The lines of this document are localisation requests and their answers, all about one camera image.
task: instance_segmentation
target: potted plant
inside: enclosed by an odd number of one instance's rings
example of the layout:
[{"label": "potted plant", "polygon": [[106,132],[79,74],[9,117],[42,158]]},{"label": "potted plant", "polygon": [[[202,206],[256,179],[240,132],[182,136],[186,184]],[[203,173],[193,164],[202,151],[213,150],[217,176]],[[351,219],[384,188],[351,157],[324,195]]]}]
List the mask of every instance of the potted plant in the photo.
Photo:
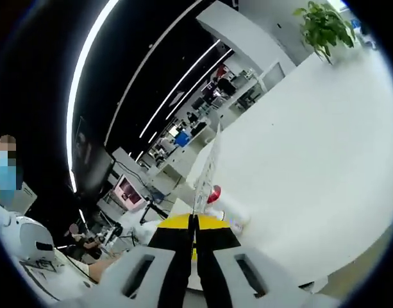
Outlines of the potted plant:
[{"label": "potted plant", "polygon": [[305,23],[300,25],[304,41],[331,62],[332,49],[355,46],[355,32],[350,22],[344,21],[330,4],[308,2],[308,8],[297,8],[293,15],[302,16]]}]

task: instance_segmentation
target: red object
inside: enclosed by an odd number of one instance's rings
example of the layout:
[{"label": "red object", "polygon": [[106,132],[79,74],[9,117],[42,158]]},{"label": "red object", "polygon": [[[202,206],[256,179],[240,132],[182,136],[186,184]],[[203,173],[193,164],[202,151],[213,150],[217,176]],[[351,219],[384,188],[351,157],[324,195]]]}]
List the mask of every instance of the red object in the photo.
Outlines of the red object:
[{"label": "red object", "polygon": [[217,79],[220,79],[223,75],[226,74],[226,71],[225,71],[224,68],[225,68],[225,65],[222,64],[222,65],[219,66],[219,68],[217,69],[217,72],[216,72],[216,77],[217,77]]},{"label": "red object", "polygon": [[219,185],[214,185],[213,191],[208,198],[208,204],[218,200],[219,197],[221,196],[221,191],[222,191],[222,189]]}]

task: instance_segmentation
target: blue face mask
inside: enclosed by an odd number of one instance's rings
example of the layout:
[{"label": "blue face mask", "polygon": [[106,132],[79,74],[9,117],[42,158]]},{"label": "blue face mask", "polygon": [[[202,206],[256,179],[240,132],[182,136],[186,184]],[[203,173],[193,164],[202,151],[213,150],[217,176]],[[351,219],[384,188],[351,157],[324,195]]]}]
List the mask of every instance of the blue face mask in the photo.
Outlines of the blue face mask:
[{"label": "blue face mask", "polygon": [[17,167],[8,158],[8,151],[0,151],[0,204],[2,206],[9,207],[12,204],[18,184]]}]

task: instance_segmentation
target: floor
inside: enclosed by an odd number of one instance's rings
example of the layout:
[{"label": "floor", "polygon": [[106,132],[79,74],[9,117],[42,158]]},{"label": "floor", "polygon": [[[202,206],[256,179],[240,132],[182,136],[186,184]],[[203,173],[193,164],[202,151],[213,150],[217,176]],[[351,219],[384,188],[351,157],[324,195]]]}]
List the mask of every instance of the floor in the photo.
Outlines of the floor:
[{"label": "floor", "polygon": [[382,253],[392,237],[393,226],[390,226],[384,234],[359,258],[352,263],[344,266],[338,271],[332,273],[328,278],[329,282],[320,293],[338,298],[345,297],[357,286],[364,281],[375,264],[380,260]]}]

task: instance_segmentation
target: computer monitor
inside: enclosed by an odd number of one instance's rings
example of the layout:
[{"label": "computer monitor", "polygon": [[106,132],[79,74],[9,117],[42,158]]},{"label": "computer monitor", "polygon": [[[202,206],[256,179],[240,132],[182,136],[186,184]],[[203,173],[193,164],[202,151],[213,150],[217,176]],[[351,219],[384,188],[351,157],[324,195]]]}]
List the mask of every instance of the computer monitor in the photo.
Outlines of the computer monitor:
[{"label": "computer monitor", "polygon": [[146,202],[125,175],[119,178],[117,185],[113,188],[113,193],[118,202],[128,210],[133,210]]},{"label": "computer monitor", "polygon": [[220,88],[223,92],[225,92],[229,96],[232,96],[234,95],[234,93],[236,93],[235,86],[232,85],[232,82],[230,82],[226,78],[221,78],[217,82],[217,87]]},{"label": "computer monitor", "polygon": [[95,200],[107,181],[115,159],[105,150],[95,134],[81,118],[74,140],[72,171],[77,194]]},{"label": "computer monitor", "polygon": [[176,137],[179,134],[178,131],[178,127],[176,125],[172,125],[172,127],[169,129],[168,133],[172,136],[172,137]]},{"label": "computer monitor", "polygon": [[192,104],[192,108],[194,109],[194,110],[197,110],[197,109],[199,109],[200,108],[200,106],[202,106],[203,104],[204,104],[204,99],[203,98],[197,98],[196,100],[195,100],[195,102]]}]

